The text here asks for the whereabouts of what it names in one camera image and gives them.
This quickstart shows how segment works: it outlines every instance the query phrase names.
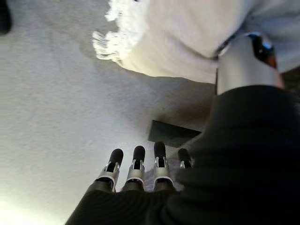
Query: black sleeve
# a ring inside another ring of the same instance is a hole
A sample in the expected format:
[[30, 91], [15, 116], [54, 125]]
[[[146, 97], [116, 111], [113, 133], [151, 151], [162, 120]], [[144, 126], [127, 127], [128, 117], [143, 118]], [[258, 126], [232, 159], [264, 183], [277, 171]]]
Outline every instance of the black sleeve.
[[216, 97], [194, 168], [178, 174], [180, 194], [93, 191], [67, 224], [298, 224], [299, 151], [291, 96], [237, 88]]

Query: frayed fabric edge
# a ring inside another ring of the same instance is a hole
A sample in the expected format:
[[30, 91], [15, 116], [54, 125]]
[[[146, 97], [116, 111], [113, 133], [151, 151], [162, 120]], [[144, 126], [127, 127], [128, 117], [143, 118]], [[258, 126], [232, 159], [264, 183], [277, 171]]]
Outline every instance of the frayed fabric edge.
[[116, 21], [118, 32], [109, 31], [106, 35], [98, 31], [92, 34], [96, 57], [101, 60], [122, 60], [136, 46], [148, 26], [145, 21], [150, 0], [110, 0], [110, 10], [106, 20]]

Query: white fabric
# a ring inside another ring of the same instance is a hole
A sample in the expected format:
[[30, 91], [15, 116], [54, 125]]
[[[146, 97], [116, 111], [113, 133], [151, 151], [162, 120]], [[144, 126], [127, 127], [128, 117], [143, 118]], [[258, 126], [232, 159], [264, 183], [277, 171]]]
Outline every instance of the white fabric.
[[281, 72], [300, 64], [299, 0], [111, 0], [119, 31], [94, 32], [99, 59], [150, 76], [214, 83], [217, 48], [242, 29], [274, 43]]

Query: robotic hand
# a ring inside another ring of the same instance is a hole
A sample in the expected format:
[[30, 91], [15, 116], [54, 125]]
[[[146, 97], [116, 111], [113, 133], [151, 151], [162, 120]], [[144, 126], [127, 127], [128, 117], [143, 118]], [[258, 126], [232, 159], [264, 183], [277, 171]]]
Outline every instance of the robotic hand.
[[[165, 155], [165, 145], [162, 142], [157, 142], [154, 145], [154, 188], [153, 191], [175, 191], [173, 180], [170, 177], [169, 165]], [[178, 157], [181, 161], [181, 168], [192, 167], [191, 158], [186, 149], [180, 149], [178, 151]], [[144, 159], [145, 148], [143, 146], [137, 146], [133, 153], [132, 163], [129, 167], [128, 176], [125, 182], [123, 191], [144, 190]], [[121, 149], [115, 149], [109, 159], [107, 165], [103, 168], [101, 174], [88, 188], [87, 192], [93, 190], [100, 190], [105, 192], [116, 192], [116, 184], [120, 172], [120, 166], [123, 160], [123, 151]]]

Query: black fingertip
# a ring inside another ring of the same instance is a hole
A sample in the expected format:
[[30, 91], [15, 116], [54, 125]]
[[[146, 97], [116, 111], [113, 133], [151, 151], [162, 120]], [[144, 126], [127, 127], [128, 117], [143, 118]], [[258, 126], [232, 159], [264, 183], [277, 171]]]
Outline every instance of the black fingertip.
[[119, 165], [121, 165], [123, 156], [124, 156], [124, 154], [121, 149], [115, 149], [114, 151], [112, 151], [109, 161], [111, 161], [114, 164], [119, 163]]
[[191, 161], [191, 157], [189, 156], [188, 150], [186, 149], [179, 149], [177, 155], [180, 161], [184, 161], [184, 162]]
[[165, 157], [165, 144], [162, 142], [156, 142], [154, 144], [154, 157]]
[[143, 146], [137, 146], [133, 152], [133, 159], [136, 161], [145, 160], [145, 148]]

